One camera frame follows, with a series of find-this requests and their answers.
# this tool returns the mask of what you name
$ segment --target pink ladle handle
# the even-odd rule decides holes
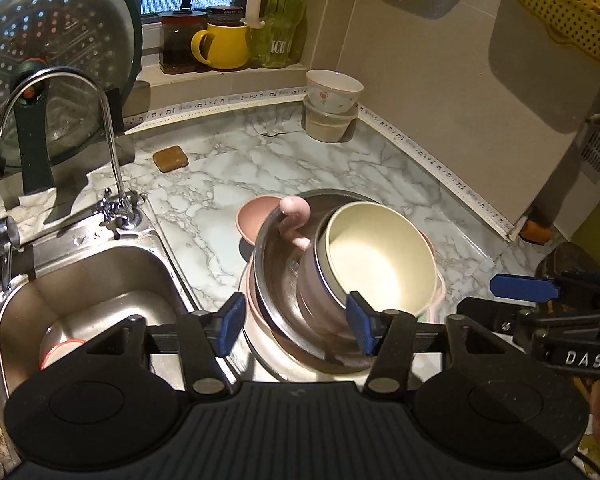
[[[306,224],[311,217],[308,202],[299,196],[285,196],[280,200],[280,211],[286,215],[279,227],[282,237],[303,251],[307,250],[311,240],[302,236],[298,228]]]

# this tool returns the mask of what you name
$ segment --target screw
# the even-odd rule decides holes
[[[372,379],[368,386],[376,394],[393,394],[400,389],[400,383],[390,377]]]
[[[193,390],[200,395],[215,395],[224,390],[224,383],[213,377],[198,379],[193,383]]]

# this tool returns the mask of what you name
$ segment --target metal bowl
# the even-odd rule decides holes
[[[299,196],[311,207],[311,218],[298,229],[308,238],[314,237],[322,219],[337,208],[370,200],[339,189],[312,190]],[[256,294],[263,317],[275,335],[288,338],[318,359],[351,369],[370,367],[373,359],[364,357],[355,341],[321,335],[307,325],[296,292],[302,251],[280,235],[278,228],[284,218],[279,207],[269,214],[258,232],[253,251]]]

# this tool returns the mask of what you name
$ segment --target brown soap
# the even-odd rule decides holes
[[[154,162],[163,173],[184,168],[189,165],[189,159],[180,146],[171,146],[154,153]]]

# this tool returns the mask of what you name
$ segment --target sink basin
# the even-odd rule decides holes
[[[8,394],[40,370],[67,339],[87,341],[132,314],[149,325],[186,308],[164,264],[138,247],[115,247],[19,288],[0,320],[0,357]]]
[[[59,342],[89,340],[131,315],[160,325],[199,309],[152,217],[145,205],[138,227],[116,240],[99,215],[81,216],[14,256],[16,278],[0,303],[1,424],[9,395]],[[184,388],[177,355],[152,356],[150,366]],[[8,435],[4,443],[11,457],[0,460],[10,470],[19,460]]]

